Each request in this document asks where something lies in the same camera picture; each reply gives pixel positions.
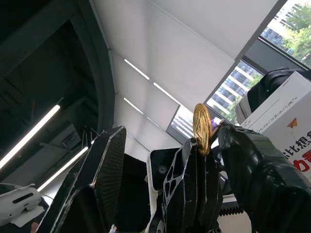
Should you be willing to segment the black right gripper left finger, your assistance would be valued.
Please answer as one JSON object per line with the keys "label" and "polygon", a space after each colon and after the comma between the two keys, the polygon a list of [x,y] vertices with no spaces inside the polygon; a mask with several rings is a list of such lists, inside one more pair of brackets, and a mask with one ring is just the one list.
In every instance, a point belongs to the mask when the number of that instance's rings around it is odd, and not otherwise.
{"label": "black right gripper left finger", "polygon": [[66,175],[36,233],[109,233],[121,188],[126,128],[95,138]]}

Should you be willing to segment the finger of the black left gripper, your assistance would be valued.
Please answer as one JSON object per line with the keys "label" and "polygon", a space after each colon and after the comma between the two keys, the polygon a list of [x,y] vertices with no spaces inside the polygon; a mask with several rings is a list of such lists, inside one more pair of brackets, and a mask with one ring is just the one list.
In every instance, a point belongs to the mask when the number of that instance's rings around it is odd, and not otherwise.
{"label": "finger of the black left gripper", "polygon": [[206,203],[203,213],[206,233],[212,233],[217,225],[223,196],[219,181],[219,164],[213,152],[206,157]]}
{"label": "finger of the black left gripper", "polygon": [[198,220],[198,142],[191,138],[177,150],[163,183],[165,233],[194,233]]}

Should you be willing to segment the long white tube light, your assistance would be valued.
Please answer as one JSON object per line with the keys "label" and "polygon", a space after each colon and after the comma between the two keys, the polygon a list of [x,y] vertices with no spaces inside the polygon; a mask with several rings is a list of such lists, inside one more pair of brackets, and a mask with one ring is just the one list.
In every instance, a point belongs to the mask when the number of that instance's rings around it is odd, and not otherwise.
{"label": "long white tube light", "polygon": [[0,160],[0,169],[2,169],[28,141],[59,111],[60,106],[55,105],[24,137]]}
{"label": "long white tube light", "polygon": [[38,186],[38,191],[47,195],[47,193],[56,193],[61,183],[64,181],[69,170],[79,161],[79,159],[91,148],[95,139],[90,140],[87,144],[78,147],[65,159],[59,166],[57,166],[51,175],[48,175],[47,179],[44,180],[43,184]]}

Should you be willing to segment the gold coin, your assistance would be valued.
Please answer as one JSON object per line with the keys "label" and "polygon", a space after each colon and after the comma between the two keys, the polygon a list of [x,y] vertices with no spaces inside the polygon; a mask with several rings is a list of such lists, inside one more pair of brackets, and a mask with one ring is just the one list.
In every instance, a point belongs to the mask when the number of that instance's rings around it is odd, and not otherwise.
{"label": "gold coin", "polygon": [[212,124],[207,106],[198,103],[193,113],[193,135],[198,142],[199,153],[207,156],[210,152]]}

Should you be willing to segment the black backpack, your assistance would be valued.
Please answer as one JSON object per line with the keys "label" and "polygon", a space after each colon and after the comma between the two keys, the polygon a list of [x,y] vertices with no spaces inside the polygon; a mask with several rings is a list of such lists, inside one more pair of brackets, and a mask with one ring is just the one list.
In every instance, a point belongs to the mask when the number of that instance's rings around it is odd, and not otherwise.
{"label": "black backpack", "polygon": [[251,112],[254,112],[295,71],[311,81],[311,70],[289,69],[288,67],[282,67],[277,70],[269,71],[247,93],[247,99]]}

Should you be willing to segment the white VR headset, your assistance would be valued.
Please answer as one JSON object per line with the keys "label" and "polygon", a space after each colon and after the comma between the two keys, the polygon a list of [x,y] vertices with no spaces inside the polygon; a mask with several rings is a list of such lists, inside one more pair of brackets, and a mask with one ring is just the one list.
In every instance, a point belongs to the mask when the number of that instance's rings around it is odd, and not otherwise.
{"label": "white VR headset", "polygon": [[33,210],[39,205],[41,195],[33,186],[0,183],[0,226],[8,224],[24,210]]}

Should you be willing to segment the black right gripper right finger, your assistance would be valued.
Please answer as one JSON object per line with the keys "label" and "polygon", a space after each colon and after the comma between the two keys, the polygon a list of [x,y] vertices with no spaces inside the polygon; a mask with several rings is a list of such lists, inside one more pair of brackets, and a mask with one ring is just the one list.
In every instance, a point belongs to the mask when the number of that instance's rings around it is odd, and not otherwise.
{"label": "black right gripper right finger", "polygon": [[223,124],[218,142],[233,194],[258,233],[311,233],[311,183],[268,137]]}

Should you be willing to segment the white cardboard box red print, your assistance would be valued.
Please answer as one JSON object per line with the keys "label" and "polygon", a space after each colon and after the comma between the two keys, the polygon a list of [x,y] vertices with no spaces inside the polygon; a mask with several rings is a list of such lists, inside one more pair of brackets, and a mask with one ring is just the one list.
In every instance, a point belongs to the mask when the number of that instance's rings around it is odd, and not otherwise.
{"label": "white cardboard box red print", "polygon": [[295,71],[241,126],[268,137],[311,183],[311,81]]}

